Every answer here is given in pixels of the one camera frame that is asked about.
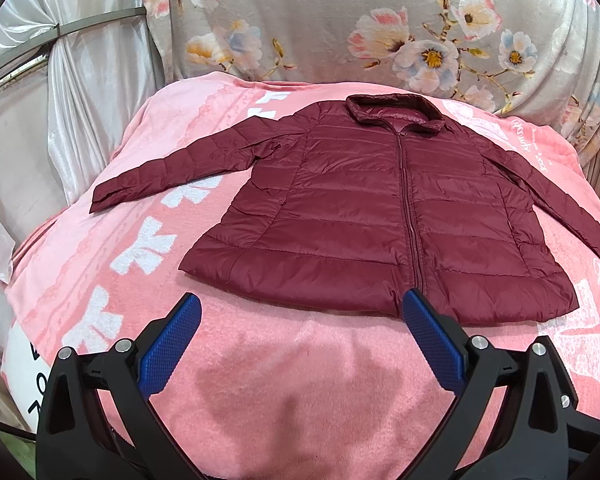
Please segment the maroon quilted down jacket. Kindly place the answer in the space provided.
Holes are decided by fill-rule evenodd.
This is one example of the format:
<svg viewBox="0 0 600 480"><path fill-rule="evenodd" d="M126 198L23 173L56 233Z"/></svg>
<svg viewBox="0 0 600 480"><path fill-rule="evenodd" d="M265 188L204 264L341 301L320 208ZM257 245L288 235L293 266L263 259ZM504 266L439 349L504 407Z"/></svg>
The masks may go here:
<svg viewBox="0 0 600 480"><path fill-rule="evenodd" d="M539 210L600 259L600 224L524 156L407 93L249 117L97 185L91 210L249 170L181 270L253 300L397 316L419 290L464 325L578 305Z"/></svg>

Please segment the pink fleece blanket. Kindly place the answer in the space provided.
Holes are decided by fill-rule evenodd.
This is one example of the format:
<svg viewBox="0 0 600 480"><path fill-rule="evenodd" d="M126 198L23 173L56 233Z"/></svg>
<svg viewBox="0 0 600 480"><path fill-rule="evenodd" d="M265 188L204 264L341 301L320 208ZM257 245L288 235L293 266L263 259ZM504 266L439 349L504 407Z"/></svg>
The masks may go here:
<svg viewBox="0 0 600 480"><path fill-rule="evenodd" d="M249 171L88 214L100 181L251 115L277 118L314 101L394 92L405 91L362 82L266 84L214 73L149 98L94 185L12 257L5 292L16 325L3 375L28 423L38 423L45 365L61 347L108 350L193 292L201 324L166 388L150 400L198 468L227 479L395 479L453 400L401 321L267 306L178 272L186 250L220 221ZM553 129L427 99L524 155L600 222L600 200L576 152ZM600 259L544 211L535 212L580 308L543 324L468 332L521 350L547 334L577 389L578 408L600 418Z"/></svg>

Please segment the grey floral bed sheet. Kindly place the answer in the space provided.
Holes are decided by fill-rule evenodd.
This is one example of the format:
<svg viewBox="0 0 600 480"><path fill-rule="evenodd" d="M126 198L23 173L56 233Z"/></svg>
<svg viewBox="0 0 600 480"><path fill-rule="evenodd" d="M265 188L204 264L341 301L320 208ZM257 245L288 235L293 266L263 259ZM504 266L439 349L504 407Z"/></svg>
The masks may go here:
<svg viewBox="0 0 600 480"><path fill-rule="evenodd" d="M596 0L144 0L171 79L369 81L549 125L600 185Z"/></svg>

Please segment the silver satin curtain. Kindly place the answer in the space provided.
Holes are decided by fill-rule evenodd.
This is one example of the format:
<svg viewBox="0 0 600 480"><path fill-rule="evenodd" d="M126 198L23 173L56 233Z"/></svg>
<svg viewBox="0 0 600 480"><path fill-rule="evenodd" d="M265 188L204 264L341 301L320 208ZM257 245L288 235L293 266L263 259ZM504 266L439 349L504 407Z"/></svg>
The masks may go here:
<svg viewBox="0 0 600 480"><path fill-rule="evenodd" d="M0 0L0 55L57 24L138 6L143 0ZM0 70L0 357L16 246L94 182L159 80L146 15L74 32Z"/></svg>

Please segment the grey curtain tieback band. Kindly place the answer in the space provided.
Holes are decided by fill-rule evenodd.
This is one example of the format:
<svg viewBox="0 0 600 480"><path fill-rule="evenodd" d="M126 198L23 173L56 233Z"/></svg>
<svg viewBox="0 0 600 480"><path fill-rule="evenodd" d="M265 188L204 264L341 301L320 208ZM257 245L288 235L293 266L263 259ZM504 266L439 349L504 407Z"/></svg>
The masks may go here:
<svg viewBox="0 0 600 480"><path fill-rule="evenodd" d="M122 10L115 10L102 14L89 16L88 18L81 18L80 20L68 23L68 24L57 24L45 32L37 34L33 38L18 44L17 47L9 49L6 53L0 55L0 70L2 70L9 63L18 60L23 55L36 50L46 44L52 44L58 39L79 32L80 30L87 29L94 26L108 24L114 21L125 20L126 18L135 18L136 16L145 16L146 9L143 6L137 8L129 8Z"/></svg>

